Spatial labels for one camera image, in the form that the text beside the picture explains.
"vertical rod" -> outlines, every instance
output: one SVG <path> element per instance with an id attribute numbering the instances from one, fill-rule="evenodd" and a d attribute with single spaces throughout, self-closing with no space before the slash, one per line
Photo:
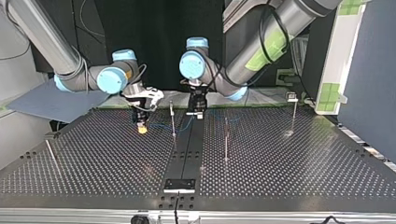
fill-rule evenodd
<path id="1" fill-rule="evenodd" d="M 224 159 L 228 160 L 228 137 L 229 137 L 229 124 L 228 119 L 225 118 L 225 152 L 224 152 Z"/>
<path id="2" fill-rule="evenodd" d="M 50 140 L 46 139 L 46 144 L 47 144 L 47 148 L 49 149 L 49 154 L 51 156 L 51 158 L 56 161 L 56 156 L 53 153 L 52 147 L 50 146 Z"/>
<path id="3" fill-rule="evenodd" d="M 293 119 L 295 119 L 295 118 L 296 118 L 296 112 L 297 112 L 297 103 L 298 103 L 298 101 L 296 101 L 296 102 L 294 103 Z"/>

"gray sheet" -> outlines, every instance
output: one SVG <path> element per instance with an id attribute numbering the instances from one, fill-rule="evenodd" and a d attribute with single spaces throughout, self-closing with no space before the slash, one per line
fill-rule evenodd
<path id="1" fill-rule="evenodd" d="M 99 106 L 108 97 L 102 91 L 59 91 L 53 79 L 12 101 L 7 108 L 45 119 L 70 123 L 91 108 Z"/>

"gray wall panel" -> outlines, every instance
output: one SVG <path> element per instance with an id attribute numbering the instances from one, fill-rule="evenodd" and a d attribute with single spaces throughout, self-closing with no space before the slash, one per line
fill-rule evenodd
<path id="1" fill-rule="evenodd" d="M 396 161 L 396 1 L 367 4 L 339 120 Z"/>

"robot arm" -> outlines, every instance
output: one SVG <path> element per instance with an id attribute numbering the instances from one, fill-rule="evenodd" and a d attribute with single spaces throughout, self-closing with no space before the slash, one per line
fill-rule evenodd
<path id="1" fill-rule="evenodd" d="M 341 1 L 285 0 L 275 13 L 286 28 L 289 39 L 293 39 L 316 17 L 324 17 L 337 8 Z M 270 19 L 226 68 L 208 57 L 205 38 L 189 38 L 187 51 L 180 60 L 180 73 L 188 80 L 198 79 L 226 98 L 238 101 L 248 89 L 247 82 L 265 65 L 284 54 L 287 35 L 275 18 Z"/>
<path id="2" fill-rule="evenodd" d="M 134 52 L 122 49 L 112 54 L 113 64 L 88 67 L 80 53 L 67 43 L 62 33 L 36 0 L 5 0 L 2 5 L 35 44 L 55 72 L 56 86 L 61 91 L 101 90 L 109 94 L 123 91 L 124 97 L 134 106 L 136 113 L 146 113 L 136 120 L 145 127 L 149 117 L 147 111 L 154 111 L 163 98 L 161 91 L 143 88 L 140 71 Z M 131 91 L 138 83 L 140 88 Z M 134 99 L 144 99 L 136 104 Z M 145 108 L 146 99 L 151 106 Z"/>

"green label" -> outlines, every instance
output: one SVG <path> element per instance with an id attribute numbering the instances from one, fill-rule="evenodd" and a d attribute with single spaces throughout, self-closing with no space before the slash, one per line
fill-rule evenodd
<path id="1" fill-rule="evenodd" d="M 340 10 L 338 11 L 338 15 L 340 16 L 349 16 L 349 15 L 358 15 L 359 9 L 363 2 L 361 0 L 344 0 L 341 3 Z"/>
<path id="2" fill-rule="evenodd" d="M 273 61 L 276 61 L 283 55 L 282 49 L 286 46 L 285 35 L 281 31 L 274 31 L 264 40 L 264 46 L 268 52 L 268 55 Z M 260 71 L 266 64 L 270 63 L 264 55 L 262 48 L 256 51 L 253 57 L 247 62 L 245 67 L 251 71 Z"/>
<path id="3" fill-rule="evenodd" d="M 333 112 L 338 103 L 340 84 L 323 83 L 318 100 L 318 111 Z"/>

